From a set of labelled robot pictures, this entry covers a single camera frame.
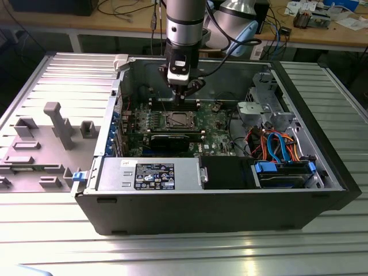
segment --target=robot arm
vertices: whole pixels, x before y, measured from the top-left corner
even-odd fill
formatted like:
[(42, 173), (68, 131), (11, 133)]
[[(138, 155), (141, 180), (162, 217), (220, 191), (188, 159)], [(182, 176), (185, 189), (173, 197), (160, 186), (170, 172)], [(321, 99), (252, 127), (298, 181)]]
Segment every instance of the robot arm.
[(160, 72), (172, 88), (179, 104), (190, 92), (188, 84), (196, 79), (206, 0), (167, 0), (166, 64)]
[[(252, 38), (258, 26), (254, 21), (254, 2), (255, 0), (225, 1), (215, 16), (220, 20), (219, 24), (226, 27), (226, 32), (230, 33), (231, 37), (221, 34), (218, 27), (209, 25), (209, 20), (206, 20), (206, 27), (213, 34), (207, 46), (216, 48), (221, 45), (222, 48), (225, 46), (222, 44), (228, 43), (228, 55), (241, 55), (243, 51), (237, 39), (245, 41)], [(166, 3), (166, 64), (160, 66), (159, 71), (172, 88), (177, 105), (205, 85), (203, 78), (198, 78), (200, 72), (197, 70), (202, 34), (208, 31), (203, 29), (205, 9), (206, 0), (167, 0)]]

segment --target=metal slotted surface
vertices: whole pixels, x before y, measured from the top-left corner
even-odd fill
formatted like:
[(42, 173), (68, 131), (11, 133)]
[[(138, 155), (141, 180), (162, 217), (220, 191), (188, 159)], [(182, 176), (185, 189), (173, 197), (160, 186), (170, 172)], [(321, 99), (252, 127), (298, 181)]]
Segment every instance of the metal slotted surface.
[(47, 102), (59, 102), (60, 113), (72, 126), (93, 121), (101, 126), (111, 86), (116, 79), (114, 55), (57, 53), (46, 56), (30, 77), (22, 97), (0, 130), (0, 158), (11, 146), (20, 117), (32, 117), (37, 125), (52, 125), (44, 114)]
[(356, 183), (368, 185), (366, 111), (330, 70), (316, 63), (282, 62), (282, 66)]
[[(333, 102), (328, 106), (351, 106)], [(348, 131), (354, 125), (347, 123)], [(334, 127), (326, 131), (340, 131)], [(361, 173), (355, 180), (363, 191), (357, 200), (300, 231), (100, 236), (67, 193), (0, 194), (1, 261), (57, 276), (367, 275), (368, 181)]]

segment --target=blue cable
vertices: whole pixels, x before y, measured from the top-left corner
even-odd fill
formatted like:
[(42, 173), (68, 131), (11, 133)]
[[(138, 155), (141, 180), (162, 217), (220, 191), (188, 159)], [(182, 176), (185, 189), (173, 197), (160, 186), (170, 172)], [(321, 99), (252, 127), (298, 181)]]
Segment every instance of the blue cable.
[(282, 136), (279, 133), (271, 133), (268, 138), (267, 138), (267, 149), (269, 151), (269, 154), (276, 160), (277, 163), (281, 163), (280, 159), (278, 159), (278, 157), (276, 155), (274, 155), (274, 153), (272, 152), (272, 147), (271, 147), (271, 138), (272, 136), (276, 135), (279, 140), (280, 140), (280, 145), (281, 145), (281, 152), (282, 152), (282, 156), (284, 158), (285, 161), (290, 161), (290, 156), (288, 155), (288, 152), (286, 151), (286, 145), (285, 145), (285, 141), (283, 140)]
[(272, 24), (271, 22), (268, 22), (268, 21), (265, 21), (265, 22), (267, 24), (270, 24), (272, 27), (274, 27), (274, 29), (276, 31), (276, 38), (277, 38), (276, 49), (275, 49), (275, 51), (274, 51), (274, 53), (272, 54), (272, 57), (271, 57), (271, 60), (273, 60), (273, 58), (274, 58), (274, 56), (275, 56), (275, 54), (278, 50), (278, 44), (280, 43), (280, 34), (278, 33), (278, 29), (274, 24)]

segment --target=motherboard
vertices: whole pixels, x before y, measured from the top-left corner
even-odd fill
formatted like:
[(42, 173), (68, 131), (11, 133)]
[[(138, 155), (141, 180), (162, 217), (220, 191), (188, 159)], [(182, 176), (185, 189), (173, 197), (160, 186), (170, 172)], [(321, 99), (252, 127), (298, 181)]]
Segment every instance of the motherboard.
[(228, 115), (215, 102), (195, 109), (173, 110), (169, 104), (134, 106), (122, 113), (116, 156), (196, 157), (235, 155), (228, 134)]

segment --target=sticker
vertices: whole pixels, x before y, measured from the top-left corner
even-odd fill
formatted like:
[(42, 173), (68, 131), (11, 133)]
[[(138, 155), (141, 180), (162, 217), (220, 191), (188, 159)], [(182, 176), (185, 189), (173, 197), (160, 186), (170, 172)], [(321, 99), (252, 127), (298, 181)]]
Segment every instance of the sticker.
[(136, 190), (175, 190), (174, 164), (135, 164)]
[(135, 167), (137, 165), (137, 160), (122, 160), (120, 162), (120, 167)]

